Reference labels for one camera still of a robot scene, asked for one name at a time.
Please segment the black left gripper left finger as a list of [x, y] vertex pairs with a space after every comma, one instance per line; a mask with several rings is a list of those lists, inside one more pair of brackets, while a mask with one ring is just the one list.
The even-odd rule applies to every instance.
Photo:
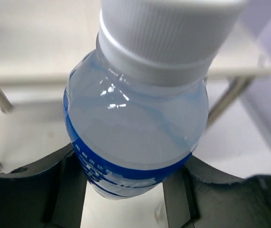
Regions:
[[78, 228], [87, 179], [71, 144], [0, 173], [0, 228]]

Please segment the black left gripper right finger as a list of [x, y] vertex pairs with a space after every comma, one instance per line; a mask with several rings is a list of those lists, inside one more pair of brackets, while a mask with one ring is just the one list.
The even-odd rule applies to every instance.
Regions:
[[242, 179], [192, 156], [163, 192], [170, 228], [271, 228], [271, 175]]

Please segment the blue label water bottle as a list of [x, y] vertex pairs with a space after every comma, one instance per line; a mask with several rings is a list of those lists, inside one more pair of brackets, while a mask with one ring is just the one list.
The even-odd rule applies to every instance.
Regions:
[[139, 196], [181, 168], [207, 124], [204, 78], [244, 0], [104, 0], [64, 121], [94, 190]]

